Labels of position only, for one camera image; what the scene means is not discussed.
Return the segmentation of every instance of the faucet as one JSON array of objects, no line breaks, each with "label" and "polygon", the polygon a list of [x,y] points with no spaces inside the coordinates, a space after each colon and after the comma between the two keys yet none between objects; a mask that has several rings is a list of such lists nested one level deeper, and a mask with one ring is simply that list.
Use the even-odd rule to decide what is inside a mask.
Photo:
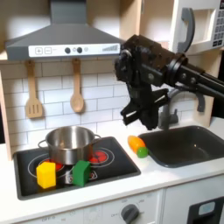
[{"label": "faucet", "polygon": [[[170,91],[168,93],[168,98],[169,98],[169,102],[164,105],[163,107],[163,112],[160,113],[159,115],[159,119],[158,119],[158,127],[161,130],[168,130],[170,124],[174,124],[174,123],[178,123],[179,122],[179,118],[178,118],[178,110],[175,109],[174,114],[170,115],[170,103],[172,101],[172,98],[175,95],[178,95],[182,92],[184,92],[184,89],[176,89],[174,88],[172,91]],[[205,107],[206,107],[206,101],[205,101],[205,97],[203,94],[200,93],[195,93],[198,100],[199,100],[199,106],[197,108],[197,110],[199,112],[204,112],[205,111]]]}]

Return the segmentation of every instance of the stainless steel pot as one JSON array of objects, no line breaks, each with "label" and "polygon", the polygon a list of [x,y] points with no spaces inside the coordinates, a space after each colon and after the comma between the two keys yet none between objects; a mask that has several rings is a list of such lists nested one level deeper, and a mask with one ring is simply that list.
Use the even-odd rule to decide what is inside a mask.
[{"label": "stainless steel pot", "polygon": [[45,140],[49,148],[50,158],[63,165],[75,165],[79,160],[88,161],[93,156],[93,144],[101,137],[90,129],[68,126],[51,131]]}]

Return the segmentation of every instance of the yellow block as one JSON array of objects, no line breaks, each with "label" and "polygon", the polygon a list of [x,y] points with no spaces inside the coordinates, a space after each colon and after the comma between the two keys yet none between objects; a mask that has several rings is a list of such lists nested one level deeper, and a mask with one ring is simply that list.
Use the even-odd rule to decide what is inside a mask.
[{"label": "yellow block", "polygon": [[39,165],[37,167],[37,178],[38,184],[44,189],[56,186],[56,164],[44,162]]}]

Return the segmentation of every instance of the green block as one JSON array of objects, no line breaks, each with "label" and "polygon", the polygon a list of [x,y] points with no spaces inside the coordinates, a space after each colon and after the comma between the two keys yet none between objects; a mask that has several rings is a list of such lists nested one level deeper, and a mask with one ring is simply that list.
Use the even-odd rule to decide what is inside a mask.
[{"label": "green block", "polygon": [[145,147],[140,147],[138,150],[137,150],[137,156],[139,158],[146,158],[148,156],[148,149],[145,148]]},{"label": "green block", "polygon": [[89,179],[90,163],[80,160],[73,167],[73,184],[76,186],[84,186]]}]

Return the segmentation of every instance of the microwave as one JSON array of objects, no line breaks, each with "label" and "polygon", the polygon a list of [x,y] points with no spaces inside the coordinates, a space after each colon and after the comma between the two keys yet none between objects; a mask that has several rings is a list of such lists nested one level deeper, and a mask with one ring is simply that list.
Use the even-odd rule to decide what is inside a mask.
[{"label": "microwave", "polygon": [[224,0],[175,0],[171,23],[173,52],[197,54],[224,44]]}]

